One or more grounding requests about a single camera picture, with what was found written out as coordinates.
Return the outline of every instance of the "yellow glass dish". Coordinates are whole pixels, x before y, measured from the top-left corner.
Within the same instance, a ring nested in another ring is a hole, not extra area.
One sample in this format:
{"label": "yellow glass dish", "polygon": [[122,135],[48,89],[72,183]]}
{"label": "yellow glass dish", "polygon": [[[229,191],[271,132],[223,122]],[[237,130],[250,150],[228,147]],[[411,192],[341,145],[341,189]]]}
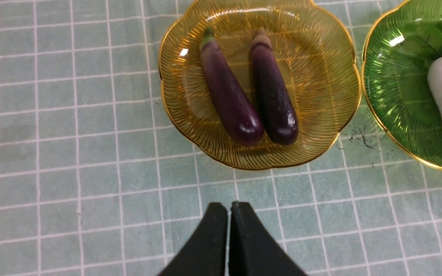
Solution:
{"label": "yellow glass dish", "polygon": [[[249,46],[256,29],[265,27],[298,116],[296,143],[276,145],[267,133],[250,147],[231,140],[202,72],[199,44],[208,26],[252,103]],[[174,126],[207,155],[233,168],[285,168],[319,157],[361,99],[351,37],[312,0],[197,0],[166,33],[158,59],[163,105]]]}
{"label": "yellow glass dish", "polygon": [[441,20],[442,0],[405,1],[383,14],[367,35],[361,76],[379,126],[414,159],[442,170],[442,119],[422,66],[442,56],[442,33],[430,35]]}

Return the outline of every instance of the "plate rim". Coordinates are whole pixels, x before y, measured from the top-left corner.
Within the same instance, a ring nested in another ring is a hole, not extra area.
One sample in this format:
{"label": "plate rim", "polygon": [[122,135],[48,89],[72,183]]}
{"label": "plate rim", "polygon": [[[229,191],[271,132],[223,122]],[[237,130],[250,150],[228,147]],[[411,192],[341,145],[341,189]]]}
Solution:
{"label": "plate rim", "polygon": [[341,30],[344,31],[344,33],[346,34],[347,40],[349,42],[349,45],[351,46],[351,49],[352,49],[352,51],[351,51],[352,52],[352,61],[353,61],[352,69],[354,71],[354,75],[356,76],[356,80],[357,80],[357,83],[358,83],[358,94],[357,94],[358,99],[356,101],[356,106],[355,106],[353,112],[349,116],[349,119],[339,128],[338,131],[335,132],[334,138],[333,138],[332,142],[329,143],[328,147],[326,147],[324,150],[322,150],[318,155],[314,156],[312,159],[308,159],[308,160],[306,160],[304,162],[301,162],[301,163],[294,163],[294,164],[285,165],[285,166],[274,165],[274,166],[267,166],[265,168],[241,168],[241,167],[235,166],[233,164],[228,164],[227,162],[224,162],[224,161],[220,160],[216,156],[214,156],[214,155],[210,154],[209,152],[207,152],[206,150],[204,150],[202,148],[202,146],[199,145],[198,142],[196,142],[195,140],[190,138],[188,135],[186,135],[186,133],[184,133],[178,127],[178,125],[175,123],[175,121],[173,120],[172,115],[168,111],[167,103],[165,101],[165,91],[163,89],[163,76],[162,76],[162,72],[161,72],[161,56],[162,56],[161,53],[163,52],[163,46],[165,45],[165,40],[168,37],[169,33],[172,31],[172,29],[175,27],[175,25],[177,25],[180,21],[182,21],[184,18],[186,18],[186,16],[191,11],[193,6],[197,2],[201,2],[201,1],[204,1],[204,0],[194,0],[190,4],[189,8],[187,8],[187,10],[184,12],[184,14],[181,17],[179,17],[179,19],[177,19],[168,28],[168,30],[166,31],[165,35],[163,36],[163,39],[162,39],[161,44],[160,44],[160,48],[158,49],[158,74],[160,75],[160,89],[161,89],[161,99],[162,99],[162,102],[163,102],[163,109],[165,110],[165,112],[166,112],[166,114],[168,116],[168,119],[170,120],[170,122],[172,122],[173,126],[177,129],[177,131],[179,131],[182,134],[182,136],[185,137],[187,140],[189,140],[191,143],[195,144],[207,156],[211,157],[212,159],[216,160],[217,162],[219,162],[219,163],[221,163],[221,164],[223,164],[225,166],[228,166],[230,168],[235,168],[235,169],[243,170],[243,171],[265,171],[265,170],[274,169],[274,168],[291,168],[291,167],[295,167],[295,166],[301,166],[303,164],[308,164],[309,162],[311,162],[311,161],[321,157],[323,154],[325,154],[325,152],[327,152],[337,142],[337,140],[340,137],[340,133],[342,132],[342,130],[349,124],[349,122],[352,120],[352,118],[354,118],[354,115],[356,114],[356,112],[359,109],[359,106],[361,105],[361,100],[362,100],[362,97],[363,97],[364,85],[361,82],[361,75],[360,75],[359,68],[357,66],[356,46],[355,46],[354,40],[351,37],[351,34],[349,33],[349,31],[345,27],[344,23],[342,23],[342,21],[340,21],[334,14],[330,13],[330,11],[328,11],[328,10],[322,8],[322,7],[319,7],[318,5],[316,5],[314,0],[302,0],[302,1],[309,2],[311,4],[312,8],[318,9],[320,11],[323,11],[326,14],[328,14],[330,17],[332,17],[332,19],[335,20],[339,24]]}
{"label": "plate rim", "polygon": [[367,54],[367,49],[368,49],[368,45],[369,45],[369,39],[371,38],[371,35],[374,33],[375,28],[379,25],[379,23],[381,23],[381,21],[383,21],[384,18],[386,18],[387,16],[389,16],[390,14],[398,11],[399,9],[401,9],[405,4],[407,4],[408,2],[411,2],[413,0],[404,0],[400,5],[398,5],[397,7],[385,12],[384,14],[382,14],[376,21],[375,23],[373,23],[373,25],[371,26],[370,30],[368,31],[367,35],[366,35],[366,39],[364,41],[364,45],[363,45],[363,50],[361,51],[361,60],[362,60],[362,65],[361,65],[361,82],[363,83],[363,95],[366,99],[366,104],[368,105],[369,111],[371,112],[371,115],[373,116],[373,119],[377,122],[377,124],[379,125],[379,127],[386,133],[386,135],[400,148],[402,149],[405,153],[407,153],[409,156],[411,156],[412,158],[414,158],[416,161],[419,161],[420,163],[430,167],[430,168],[435,168],[438,169],[440,171],[442,171],[442,166],[439,166],[438,164],[434,164],[432,162],[429,162],[425,159],[423,159],[422,157],[419,157],[418,155],[412,153],[409,149],[405,148],[394,136],[393,134],[391,134],[391,132],[389,131],[389,129],[383,124],[383,122],[381,121],[381,119],[379,118],[379,116],[376,114],[373,106],[371,105],[371,101],[369,99],[369,95],[368,95],[368,91],[366,89],[366,82],[365,82],[365,78],[364,78],[364,72],[365,72],[365,66],[366,66],[366,54]]}

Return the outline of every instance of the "amber glass plate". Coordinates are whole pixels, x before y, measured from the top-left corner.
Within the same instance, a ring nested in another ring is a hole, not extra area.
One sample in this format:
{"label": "amber glass plate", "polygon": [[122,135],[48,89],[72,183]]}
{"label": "amber glass plate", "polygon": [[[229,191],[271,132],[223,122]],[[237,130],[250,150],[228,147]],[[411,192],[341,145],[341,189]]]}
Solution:
{"label": "amber glass plate", "polygon": [[442,56],[442,0],[410,0],[371,28],[363,84],[376,121],[405,152],[442,169],[442,120],[427,83]]}
{"label": "amber glass plate", "polygon": [[[296,143],[279,146],[267,134],[250,147],[231,140],[202,72],[199,43],[208,26],[255,106],[249,46],[258,27],[268,30],[299,120]],[[217,161],[259,170],[303,164],[328,150],[361,99],[355,61],[342,23],[310,0],[197,0],[165,35],[158,64],[163,105],[174,126]]]}

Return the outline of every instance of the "green glass plate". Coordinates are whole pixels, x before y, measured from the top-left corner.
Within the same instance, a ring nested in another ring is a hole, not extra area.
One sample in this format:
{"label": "green glass plate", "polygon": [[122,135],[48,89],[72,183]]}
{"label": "green glass plate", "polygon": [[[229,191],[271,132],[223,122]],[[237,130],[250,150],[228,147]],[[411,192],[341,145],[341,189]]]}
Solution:
{"label": "green glass plate", "polygon": [[442,120],[427,83],[442,56],[442,0],[409,0],[383,14],[363,49],[372,115],[405,152],[442,169]]}

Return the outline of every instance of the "purple eggplant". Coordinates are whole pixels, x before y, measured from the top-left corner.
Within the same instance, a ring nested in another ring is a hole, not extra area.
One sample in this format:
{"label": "purple eggplant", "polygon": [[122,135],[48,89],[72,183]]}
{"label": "purple eggplant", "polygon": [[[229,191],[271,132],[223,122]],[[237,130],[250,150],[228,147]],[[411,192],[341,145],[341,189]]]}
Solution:
{"label": "purple eggplant", "polygon": [[264,135],[262,120],[229,68],[212,28],[204,31],[200,59],[221,124],[237,143],[255,145]]}
{"label": "purple eggplant", "polygon": [[298,138],[296,111],[272,52],[272,43],[262,27],[251,43],[251,65],[256,98],[269,138],[279,145],[295,143]]}

